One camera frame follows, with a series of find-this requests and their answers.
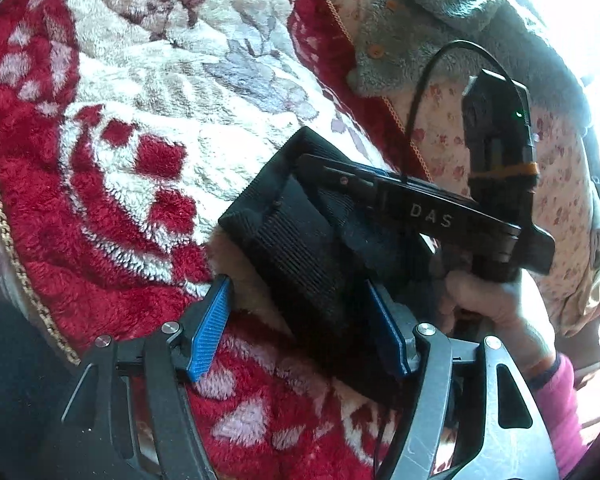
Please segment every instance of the metal screw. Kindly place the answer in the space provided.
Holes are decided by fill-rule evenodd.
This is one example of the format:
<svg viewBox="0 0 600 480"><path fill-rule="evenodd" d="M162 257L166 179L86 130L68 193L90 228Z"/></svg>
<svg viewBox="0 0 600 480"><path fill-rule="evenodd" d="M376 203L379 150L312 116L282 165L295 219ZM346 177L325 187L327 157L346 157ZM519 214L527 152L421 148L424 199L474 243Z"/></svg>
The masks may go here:
<svg viewBox="0 0 600 480"><path fill-rule="evenodd" d="M180 330L180 324L177 321L167 321L162 326L162 333L165 334L175 334L178 330Z"/></svg>
<svg viewBox="0 0 600 480"><path fill-rule="evenodd" d="M418 325L418 332L422 335L434 335L436 333L436 327L429 323L420 323Z"/></svg>
<svg viewBox="0 0 600 480"><path fill-rule="evenodd" d="M110 335L99 335L94 341L95 345L98 348L104 348L105 346L109 346L111 344L111 336Z"/></svg>
<svg viewBox="0 0 600 480"><path fill-rule="evenodd" d="M485 345L487 345L489 348L493 349L493 350L497 350L499 348L502 347L502 341L500 341L496 336L494 335L488 335L485 339L484 339L484 343Z"/></svg>

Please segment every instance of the black garment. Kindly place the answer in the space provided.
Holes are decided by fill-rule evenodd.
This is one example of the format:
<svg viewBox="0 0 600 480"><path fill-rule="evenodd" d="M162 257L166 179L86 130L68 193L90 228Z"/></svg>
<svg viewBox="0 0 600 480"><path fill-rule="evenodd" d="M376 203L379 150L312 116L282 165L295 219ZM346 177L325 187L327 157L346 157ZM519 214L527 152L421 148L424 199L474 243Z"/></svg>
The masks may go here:
<svg viewBox="0 0 600 480"><path fill-rule="evenodd" d="M353 389L383 404L398 396L368 330L361 290L372 272L395 301L433 322L431 251L407 226L375 218L340 193L303 182L305 154L351 161L301 128L262 168L219 224L269 285L308 354Z"/></svg>
<svg viewBox="0 0 600 480"><path fill-rule="evenodd" d="M32 459L71 376L68 366L13 305L0 302L0 480L32 478Z"/></svg>

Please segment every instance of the dark pants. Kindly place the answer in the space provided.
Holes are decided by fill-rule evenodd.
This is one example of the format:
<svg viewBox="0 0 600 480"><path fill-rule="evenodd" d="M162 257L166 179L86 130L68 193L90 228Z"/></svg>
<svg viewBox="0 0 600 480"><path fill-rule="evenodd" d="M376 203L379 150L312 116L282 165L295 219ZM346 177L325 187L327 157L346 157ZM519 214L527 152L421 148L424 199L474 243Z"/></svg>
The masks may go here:
<svg viewBox="0 0 600 480"><path fill-rule="evenodd" d="M0 480L32 478L32 457L70 376L38 330L0 302Z"/></svg>

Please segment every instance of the hand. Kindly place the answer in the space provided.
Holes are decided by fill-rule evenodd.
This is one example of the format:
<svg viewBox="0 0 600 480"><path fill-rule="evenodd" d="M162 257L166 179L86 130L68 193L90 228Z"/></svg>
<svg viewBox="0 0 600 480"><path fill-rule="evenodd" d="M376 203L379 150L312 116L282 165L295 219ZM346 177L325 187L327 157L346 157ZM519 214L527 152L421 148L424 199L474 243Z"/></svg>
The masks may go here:
<svg viewBox="0 0 600 480"><path fill-rule="evenodd" d="M457 307L490 318L494 334L525 378L549 369L556 358L555 332L536 282L526 270L512 283L487 282L464 270L452 270L438 311L440 330L453 329Z"/></svg>

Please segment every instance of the gold braided trim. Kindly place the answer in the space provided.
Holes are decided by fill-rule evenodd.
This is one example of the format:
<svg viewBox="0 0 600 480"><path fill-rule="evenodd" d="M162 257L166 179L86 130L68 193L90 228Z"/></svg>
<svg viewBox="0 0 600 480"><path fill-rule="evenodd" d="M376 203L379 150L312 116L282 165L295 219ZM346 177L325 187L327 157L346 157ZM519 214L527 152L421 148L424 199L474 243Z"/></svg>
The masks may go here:
<svg viewBox="0 0 600 480"><path fill-rule="evenodd" d="M11 228L7 221L7 215L4 213L4 207L2 206L2 199L0 197L0 235L2 237L2 243L4 247L7 249L7 254L11 259L11 264L13 265L13 269L16 272L18 279L20 280L20 284L26 295L31 300L31 303L36 309L36 312L40 316L40 319L45 324L46 331L49 335L54 339L58 348L64 352L64 355L74 365L80 364L80 358L78 354L75 352L71 345L67 342L67 340L62 336L58 327L56 326L56 322L53 320L49 309L42 304L40 301L40 297L36 294L35 290L33 290L33 286L31 285L31 280L27 276L27 272L20 262L20 258L18 257L18 253L13 245L13 237L11 237Z"/></svg>
<svg viewBox="0 0 600 480"><path fill-rule="evenodd" d="M329 6L329 10L331 11L331 15L333 16L333 19L336 20L336 23L338 23L338 27L340 27L340 31L345 35L345 37L347 38L347 40L349 41L351 46L354 46L353 40L351 39L349 31L344 27L344 23L342 23L342 20L340 19L340 15L338 14L338 11L333 6L333 2L331 0L325 0L325 1L327 2L327 5ZM384 101L384 105L389 110L391 117L394 118L394 121L397 124L398 128L400 128L400 131L404 132L404 125L402 124L400 117L398 117L398 114L396 113L392 102L389 101L389 98L387 98L387 97L382 97L382 101ZM431 174L429 173L429 168L427 167L427 163L424 161L424 158L423 158L422 154L420 153L420 150L416 146L416 143L413 141L413 139L411 139L410 144L411 144L411 148L413 149L413 151L416 154L416 157L420 161L420 165L421 165L422 169L424 170L424 174L427 177L427 180L429 182L433 182Z"/></svg>

